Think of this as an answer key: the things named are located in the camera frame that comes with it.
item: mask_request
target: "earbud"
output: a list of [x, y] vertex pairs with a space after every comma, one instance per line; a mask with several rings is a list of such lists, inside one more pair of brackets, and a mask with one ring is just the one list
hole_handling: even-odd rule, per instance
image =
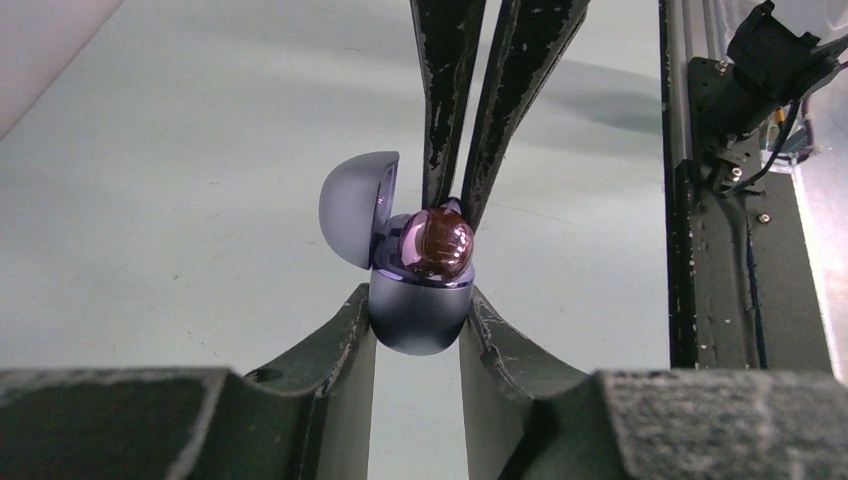
[[391, 216], [397, 152], [336, 167], [321, 189], [319, 222], [340, 257], [371, 270], [371, 328], [389, 348], [432, 355], [459, 336], [474, 285], [474, 234], [451, 199]]

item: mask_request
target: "light gray background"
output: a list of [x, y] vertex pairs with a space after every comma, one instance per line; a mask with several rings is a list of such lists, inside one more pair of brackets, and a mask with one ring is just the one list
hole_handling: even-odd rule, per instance
[[[657, 21], [593, 1], [477, 237], [498, 310], [585, 370], [668, 362]], [[367, 279], [321, 237], [324, 177], [399, 150], [414, 210], [423, 118], [403, 0], [126, 0], [0, 142], [0, 366], [277, 356]], [[371, 478], [466, 478], [456, 346], [377, 361]]]

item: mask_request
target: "worn black paint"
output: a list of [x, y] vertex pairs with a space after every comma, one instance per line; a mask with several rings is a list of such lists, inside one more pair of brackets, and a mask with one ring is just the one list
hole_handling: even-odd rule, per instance
[[0, 372], [0, 478], [365, 479], [377, 345], [367, 296], [360, 285], [247, 379], [226, 369]]
[[422, 207], [449, 196], [485, 0], [410, 0], [424, 80], [426, 120]]
[[[765, 195], [750, 209], [750, 241], [762, 336], [771, 368], [831, 371], [827, 339], [795, 186], [766, 175]], [[768, 214], [768, 223], [757, 218]]]
[[[734, 197], [716, 194], [735, 184], [732, 167], [741, 180], [761, 168], [756, 136], [729, 142], [703, 121], [706, 102], [721, 104], [716, 63], [689, 62], [693, 158], [666, 158], [671, 364], [830, 372], [791, 178], [769, 174]], [[761, 224], [760, 213], [781, 222]]]
[[848, 475], [848, 390], [826, 374], [586, 376], [479, 292], [460, 367], [471, 480]]
[[462, 213], [475, 231], [509, 141], [582, 25], [588, 4], [505, 0], [501, 6], [462, 185]]

